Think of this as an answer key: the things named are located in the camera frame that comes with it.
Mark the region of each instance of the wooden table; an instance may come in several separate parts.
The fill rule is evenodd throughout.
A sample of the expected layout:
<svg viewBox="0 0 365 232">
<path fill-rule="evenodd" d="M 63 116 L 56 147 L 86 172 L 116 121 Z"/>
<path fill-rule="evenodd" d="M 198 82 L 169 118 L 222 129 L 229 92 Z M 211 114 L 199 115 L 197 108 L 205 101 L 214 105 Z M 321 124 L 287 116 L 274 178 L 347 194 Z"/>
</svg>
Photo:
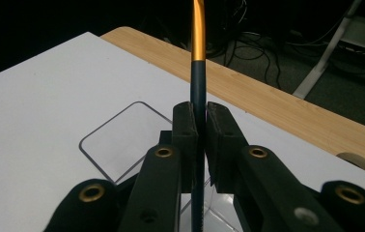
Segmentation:
<svg viewBox="0 0 365 232">
<path fill-rule="evenodd" d="M 128 27 L 104 40 L 189 81 L 190 53 Z M 337 155 L 365 158 L 365 126 L 272 88 L 249 76 L 207 61 L 208 92 L 272 125 Z"/>
</svg>

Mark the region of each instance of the dark background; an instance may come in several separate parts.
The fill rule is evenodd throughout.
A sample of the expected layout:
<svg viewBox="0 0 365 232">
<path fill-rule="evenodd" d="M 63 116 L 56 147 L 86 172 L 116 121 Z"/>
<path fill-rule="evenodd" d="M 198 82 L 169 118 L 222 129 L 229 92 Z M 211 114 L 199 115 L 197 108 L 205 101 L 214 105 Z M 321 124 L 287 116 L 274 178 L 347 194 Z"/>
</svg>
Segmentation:
<svg viewBox="0 0 365 232">
<path fill-rule="evenodd" d="M 241 0 L 206 0 L 207 41 L 218 50 L 241 31 L 272 36 L 278 47 L 291 29 L 306 40 L 324 34 L 351 0 L 248 0 L 245 19 L 233 18 Z M 187 48 L 191 1 L 0 1 L 0 72 L 84 32 L 100 36 L 130 26 Z M 358 12 L 365 15 L 365 0 Z"/>
</svg>

